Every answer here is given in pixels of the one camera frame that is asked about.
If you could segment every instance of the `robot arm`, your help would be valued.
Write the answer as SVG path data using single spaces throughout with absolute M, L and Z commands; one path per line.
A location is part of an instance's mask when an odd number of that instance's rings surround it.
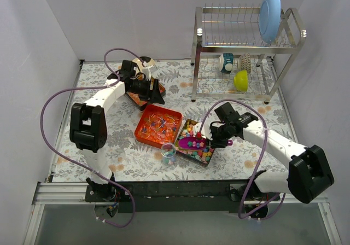
M 256 116 L 251 113 L 239 115 L 230 103 L 223 104 L 215 112 L 220 122 L 213 122 L 209 129 L 203 130 L 212 148 L 225 148 L 233 136 L 263 146 L 265 129 Z M 197 124 L 194 131 L 198 132 L 199 127 L 200 124 Z M 261 193 L 289 193 L 303 203 L 310 203 L 334 183 L 327 158 L 316 145 L 308 148 L 268 130 L 266 151 L 278 159 L 288 172 L 259 173 L 254 183 Z
M 151 103 L 164 104 L 160 94 L 159 81 L 154 79 L 151 85 L 150 72 L 147 67 L 144 79 L 138 79 L 137 64 L 124 60 L 119 70 L 120 81 L 111 74 L 106 81 L 107 88 L 98 91 L 92 98 L 84 103 L 75 103 L 71 111 L 71 124 L 69 138 L 78 149 L 83 151 L 84 158 L 92 169 L 99 171 L 106 178 L 111 178 L 103 146 L 107 141 L 107 124 L 105 114 L 113 103 L 126 92 L 138 94 L 139 99 Z M 93 182 L 106 183 L 101 178 L 93 176 Z

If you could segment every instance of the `small glass cup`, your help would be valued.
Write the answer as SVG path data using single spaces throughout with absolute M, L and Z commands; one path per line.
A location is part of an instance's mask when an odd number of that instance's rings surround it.
M 176 147 L 171 143 L 165 143 L 160 149 L 162 162 L 165 165 L 173 165 L 176 162 Z

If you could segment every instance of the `patterned table surface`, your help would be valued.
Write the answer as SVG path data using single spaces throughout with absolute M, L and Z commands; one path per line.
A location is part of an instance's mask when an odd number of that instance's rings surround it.
M 111 64 L 117 69 L 119 63 Z M 269 87 L 273 85 L 271 70 L 266 62 L 263 63 Z M 85 63 L 81 69 L 78 86 L 103 85 L 110 74 L 103 63 Z M 213 97 L 197 97 L 191 102 L 193 86 L 193 67 L 189 60 L 159 61 L 154 77 L 166 88 L 165 108 L 179 111 L 183 115 L 183 123 L 187 119 L 201 120 L 206 111 L 218 99 Z M 96 91 L 77 91 L 73 102 L 84 102 Z M 244 100 L 244 102 L 265 118 L 269 128 L 287 138 L 292 138 L 287 115 L 279 99 L 274 95 L 269 105 L 262 101 Z M 234 104 L 234 108 L 241 114 L 246 109 Z M 234 144 L 225 149 L 217 149 L 208 167 L 203 168 L 178 157 L 172 166 L 161 162 L 159 149 L 139 143 L 135 140 L 134 131 L 142 113 L 133 103 L 123 96 L 110 108 L 106 115 L 108 126 L 106 158 L 110 169 L 117 181 L 145 181 L 145 180 L 216 180 L 248 178 L 255 166 L 261 149 L 240 138 L 234 139 Z M 209 121 L 217 120 L 214 114 Z M 69 122 L 65 127 L 59 151 L 70 158 L 85 164 L 82 153 L 69 140 Z M 284 171 L 279 161 L 266 153 L 260 168 L 271 171 Z M 54 166 L 53 182 L 84 182 L 90 172 L 78 167 L 61 157 Z

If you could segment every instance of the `pink scoop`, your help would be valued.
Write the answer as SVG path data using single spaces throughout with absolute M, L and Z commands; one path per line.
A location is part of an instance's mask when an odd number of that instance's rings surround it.
M 196 143 L 204 143 L 204 147 L 198 148 L 196 146 L 189 147 L 188 142 L 193 142 L 195 141 Z M 232 140 L 227 140 L 227 145 L 233 145 Z M 206 148 L 206 140 L 204 138 L 197 139 L 196 137 L 184 137 L 179 140 L 179 147 L 183 149 L 190 149 L 190 150 L 202 150 Z

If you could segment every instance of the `stainless steel dish rack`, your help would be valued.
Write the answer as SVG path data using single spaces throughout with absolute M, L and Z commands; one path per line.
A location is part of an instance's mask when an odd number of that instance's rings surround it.
M 281 10 L 277 37 L 272 44 L 267 44 L 259 31 L 259 13 L 260 5 L 196 8 L 191 55 L 191 64 L 194 65 L 192 102 L 196 96 L 212 96 L 253 98 L 269 103 L 302 48 L 306 30 L 295 8 L 289 8 L 286 13 Z M 252 71 L 247 92 L 235 90 L 234 73 L 222 74 L 218 69 L 217 58 L 222 53 L 233 53 L 235 58 L 251 54 Z M 289 58 L 271 85 L 267 82 L 269 77 L 262 62 L 275 54 L 286 54 Z

